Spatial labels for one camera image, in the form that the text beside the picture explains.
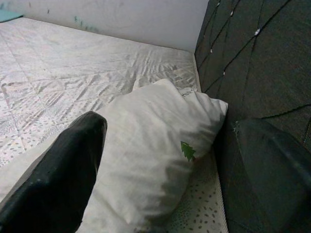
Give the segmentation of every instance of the white wall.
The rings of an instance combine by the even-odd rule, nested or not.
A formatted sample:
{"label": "white wall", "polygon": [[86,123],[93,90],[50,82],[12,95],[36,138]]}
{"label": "white wall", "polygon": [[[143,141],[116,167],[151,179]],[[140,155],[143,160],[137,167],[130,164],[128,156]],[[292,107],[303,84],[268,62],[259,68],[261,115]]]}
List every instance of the white wall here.
{"label": "white wall", "polygon": [[194,52],[208,0],[0,0],[26,17]]}

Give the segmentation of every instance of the white mattress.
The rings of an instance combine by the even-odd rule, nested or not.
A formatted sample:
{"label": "white mattress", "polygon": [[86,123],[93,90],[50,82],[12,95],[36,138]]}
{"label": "white mattress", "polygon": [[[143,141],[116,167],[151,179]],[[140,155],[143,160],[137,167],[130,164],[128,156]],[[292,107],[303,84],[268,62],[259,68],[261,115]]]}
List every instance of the white mattress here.
{"label": "white mattress", "polygon": [[[0,166],[17,159],[0,168],[0,201],[35,159],[23,153],[79,115],[163,78],[199,90],[196,72],[186,51],[27,18],[1,23]],[[227,232],[214,156],[204,164],[168,221],[168,232]]]}

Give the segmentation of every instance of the white pillow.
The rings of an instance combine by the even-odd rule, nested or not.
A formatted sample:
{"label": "white pillow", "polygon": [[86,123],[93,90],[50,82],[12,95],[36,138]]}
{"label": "white pillow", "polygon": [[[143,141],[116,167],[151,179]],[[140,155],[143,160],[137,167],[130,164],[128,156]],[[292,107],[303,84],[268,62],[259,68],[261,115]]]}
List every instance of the white pillow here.
{"label": "white pillow", "polygon": [[227,104],[160,80],[98,111],[108,122],[97,181],[79,233],[162,232],[205,155]]}

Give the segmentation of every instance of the mattress pattern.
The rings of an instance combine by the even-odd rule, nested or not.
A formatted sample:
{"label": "mattress pattern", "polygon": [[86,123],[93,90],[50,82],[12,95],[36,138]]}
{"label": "mattress pattern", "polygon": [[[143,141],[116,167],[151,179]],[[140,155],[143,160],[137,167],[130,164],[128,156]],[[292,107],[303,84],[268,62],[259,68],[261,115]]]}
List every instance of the mattress pattern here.
{"label": "mattress pattern", "polygon": [[197,90],[192,54],[27,18],[0,24],[0,166],[116,96],[168,78]]}

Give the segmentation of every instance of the tufted headboard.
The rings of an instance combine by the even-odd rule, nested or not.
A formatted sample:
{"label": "tufted headboard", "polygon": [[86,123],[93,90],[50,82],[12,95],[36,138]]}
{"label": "tufted headboard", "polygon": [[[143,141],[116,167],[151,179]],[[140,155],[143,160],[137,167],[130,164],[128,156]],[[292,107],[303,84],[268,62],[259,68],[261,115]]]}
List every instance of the tufted headboard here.
{"label": "tufted headboard", "polygon": [[215,142],[229,232],[264,232],[235,122],[261,118],[311,151],[311,1],[210,0],[195,58],[202,92],[229,103]]}

